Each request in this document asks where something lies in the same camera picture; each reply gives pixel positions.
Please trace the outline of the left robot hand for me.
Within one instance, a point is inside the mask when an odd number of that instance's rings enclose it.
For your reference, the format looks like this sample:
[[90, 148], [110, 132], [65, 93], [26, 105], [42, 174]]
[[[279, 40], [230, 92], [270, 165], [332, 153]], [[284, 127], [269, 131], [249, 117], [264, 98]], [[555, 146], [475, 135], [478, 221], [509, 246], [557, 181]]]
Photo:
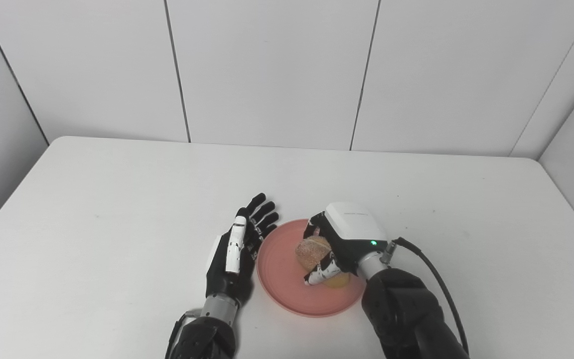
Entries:
[[259, 193], [241, 207], [221, 236], [206, 274], [206, 296], [225, 295], [246, 304], [254, 284], [252, 274], [266, 237], [277, 228], [276, 204]]

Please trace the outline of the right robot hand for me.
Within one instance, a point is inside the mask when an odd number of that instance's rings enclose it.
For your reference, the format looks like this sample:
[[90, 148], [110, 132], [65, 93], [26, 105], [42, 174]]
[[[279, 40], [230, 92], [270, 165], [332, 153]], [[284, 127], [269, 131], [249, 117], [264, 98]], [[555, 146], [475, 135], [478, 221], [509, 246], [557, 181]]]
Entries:
[[367, 207], [359, 203], [330, 203], [308, 220], [303, 238], [315, 234], [325, 238], [331, 250], [305, 275], [308, 286], [321, 284], [339, 273], [351, 273], [368, 281], [389, 268], [387, 235]]

